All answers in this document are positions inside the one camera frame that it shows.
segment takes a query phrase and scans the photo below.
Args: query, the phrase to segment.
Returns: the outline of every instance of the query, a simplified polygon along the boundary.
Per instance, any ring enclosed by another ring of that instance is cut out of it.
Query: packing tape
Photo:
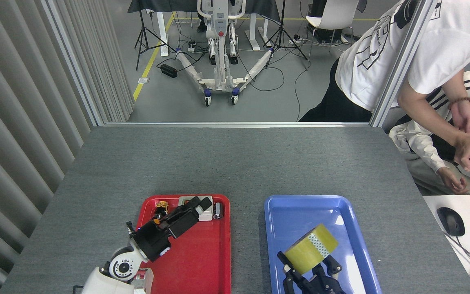
[[[320,224],[289,247],[284,255],[303,275],[328,257],[337,245],[330,231]]]

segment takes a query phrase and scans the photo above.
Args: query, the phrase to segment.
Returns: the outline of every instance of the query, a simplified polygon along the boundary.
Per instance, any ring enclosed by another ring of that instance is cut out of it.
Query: gray table
[[[232,293],[270,293],[263,203],[342,195],[385,294],[465,294],[470,280],[381,129],[93,129],[1,294],[69,294],[127,242],[157,194],[226,195]]]

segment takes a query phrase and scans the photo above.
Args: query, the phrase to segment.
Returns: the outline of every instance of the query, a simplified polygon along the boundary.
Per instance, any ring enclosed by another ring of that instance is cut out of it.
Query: white t-shirt
[[[416,7],[402,0],[387,11],[338,61],[335,80],[369,111],[386,85]],[[470,62],[470,0],[438,0],[407,73],[411,87],[428,94]]]

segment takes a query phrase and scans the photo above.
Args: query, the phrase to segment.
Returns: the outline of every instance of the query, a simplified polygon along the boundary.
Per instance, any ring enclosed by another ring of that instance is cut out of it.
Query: patient lift
[[[266,65],[272,54],[268,50],[250,69],[244,78],[233,78],[230,74],[230,63],[238,63],[237,35],[235,22],[246,12],[246,0],[197,0],[197,11],[205,19],[211,64],[215,65],[214,78],[202,78],[180,48],[176,48],[179,59],[188,74],[197,82],[204,92],[204,103],[211,104],[211,91],[231,91],[231,104],[237,104],[239,93],[254,80]],[[229,38],[230,53],[227,54],[226,36]]]

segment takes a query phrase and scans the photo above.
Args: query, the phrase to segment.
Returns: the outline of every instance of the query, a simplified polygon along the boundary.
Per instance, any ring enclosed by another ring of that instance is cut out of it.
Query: black shoe
[[[197,32],[205,32],[206,31],[206,24],[204,22],[201,22],[199,26],[197,27]]]

